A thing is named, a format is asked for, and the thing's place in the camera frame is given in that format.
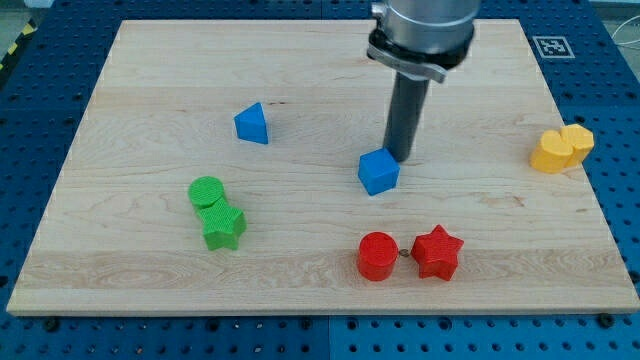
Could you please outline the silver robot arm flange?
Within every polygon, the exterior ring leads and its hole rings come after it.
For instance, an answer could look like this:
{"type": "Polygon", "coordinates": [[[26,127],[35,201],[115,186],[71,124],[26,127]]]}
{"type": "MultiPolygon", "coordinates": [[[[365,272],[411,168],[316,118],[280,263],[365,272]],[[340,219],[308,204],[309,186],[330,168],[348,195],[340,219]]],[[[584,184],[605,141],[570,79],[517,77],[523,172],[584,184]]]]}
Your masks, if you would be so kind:
{"type": "Polygon", "coordinates": [[[480,0],[381,0],[367,56],[414,81],[442,83],[467,56],[480,0]]]}

